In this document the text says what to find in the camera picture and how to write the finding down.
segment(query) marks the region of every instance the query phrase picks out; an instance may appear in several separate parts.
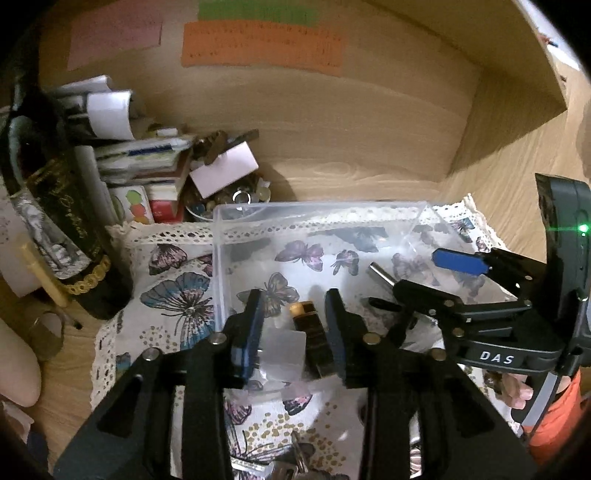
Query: small bottle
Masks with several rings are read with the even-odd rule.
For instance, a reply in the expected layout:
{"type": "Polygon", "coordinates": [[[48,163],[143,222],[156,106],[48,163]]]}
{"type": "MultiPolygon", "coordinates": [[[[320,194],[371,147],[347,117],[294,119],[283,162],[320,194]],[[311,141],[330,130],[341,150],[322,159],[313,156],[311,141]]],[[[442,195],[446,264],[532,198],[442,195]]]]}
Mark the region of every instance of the small bottle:
{"type": "Polygon", "coordinates": [[[38,61],[33,27],[17,45],[12,106],[0,134],[0,171],[12,205],[55,277],[92,316],[109,320],[131,292],[78,187],[63,118],[38,85],[38,61]]]}
{"type": "Polygon", "coordinates": [[[306,333],[306,364],[310,372],[317,378],[328,377],[335,373],[332,351],[314,303],[311,301],[292,303],[290,313],[294,319],[295,328],[306,333]]]}

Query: metal key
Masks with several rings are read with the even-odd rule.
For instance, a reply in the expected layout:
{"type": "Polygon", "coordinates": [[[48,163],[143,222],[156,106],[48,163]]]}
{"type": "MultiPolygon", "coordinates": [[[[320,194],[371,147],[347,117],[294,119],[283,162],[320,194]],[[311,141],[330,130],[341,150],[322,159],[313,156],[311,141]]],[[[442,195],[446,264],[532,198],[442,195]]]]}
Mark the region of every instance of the metal key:
{"type": "Polygon", "coordinates": [[[249,462],[240,458],[230,457],[230,464],[233,469],[264,478],[265,480],[292,480],[297,467],[286,462],[271,462],[268,465],[263,463],[249,462]]]}

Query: pink paper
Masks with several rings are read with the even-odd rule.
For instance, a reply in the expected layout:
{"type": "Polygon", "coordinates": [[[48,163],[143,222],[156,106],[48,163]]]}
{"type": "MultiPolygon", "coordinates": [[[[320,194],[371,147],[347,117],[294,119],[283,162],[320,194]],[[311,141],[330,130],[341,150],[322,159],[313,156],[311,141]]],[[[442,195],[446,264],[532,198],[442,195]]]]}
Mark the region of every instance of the pink paper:
{"type": "Polygon", "coordinates": [[[132,48],[160,45],[158,0],[119,0],[72,21],[68,70],[132,48]]]}
{"type": "Polygon", "coordinates": [[[211,165],[191,172],[191,179],[205,199],[258,168],[246,142],[222,153],[211,165]]]}

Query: gold decorative trim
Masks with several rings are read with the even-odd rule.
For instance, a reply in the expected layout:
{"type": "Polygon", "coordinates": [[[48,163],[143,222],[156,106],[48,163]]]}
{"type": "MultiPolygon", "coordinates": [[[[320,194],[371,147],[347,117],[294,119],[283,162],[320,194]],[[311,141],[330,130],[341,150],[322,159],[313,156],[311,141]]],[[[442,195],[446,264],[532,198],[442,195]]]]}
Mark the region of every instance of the gold decorative trim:
{"type": "Polygon", "coordinates": [[[92,272],[86,275],[82,280],[77,281],[72,285],[64,285],[67,292],[71,295],[82,295],[95,288],[111,268],[111,259],[107,255],[103,255],[100,263],[96,265],[92,272]]]}

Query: finger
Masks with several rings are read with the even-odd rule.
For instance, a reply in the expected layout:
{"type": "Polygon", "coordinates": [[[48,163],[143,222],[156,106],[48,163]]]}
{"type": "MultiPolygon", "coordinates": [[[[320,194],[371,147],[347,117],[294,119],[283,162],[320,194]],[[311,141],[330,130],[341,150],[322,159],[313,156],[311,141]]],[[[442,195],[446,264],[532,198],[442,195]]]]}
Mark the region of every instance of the finger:
{"type": "Polygon", "coordinates": [[[503,374],[501,378],[502,391],[511,398],[519,398],[519,387],[522,383],[513,375],[503,374]]]}
{"type": "Polygon", "coordinates": [[[522,400],[531,400],[534,396],[534,389],[524,383],[519,384],[519,398],[522,400]]]}
{"type": "Polygon", "coordinates": [[[560,379],[560,383],[558,384],[558,388],[556,389],[556,393],[562,393],[564,390],[566,390],[569,387],[570,383],[571,383],[570,377],[567,377],[566,375],[564,375],[560,379]]]}
{"type": "Polygon", "coordinates": [[[523,410],[525,408],[525,400],[523,398],[513,398],[506,393],[501,395],[497,394],[496,397],[508,407],[515,408],[517,410],[523,410]]]}
{"type": "Polygon", "coordinates": [[[527,375],[524,374],[507,374],[512,376],[513,378],[516,378],[518,381],[525,383],[525,381],[527,380],[527,375]]]}

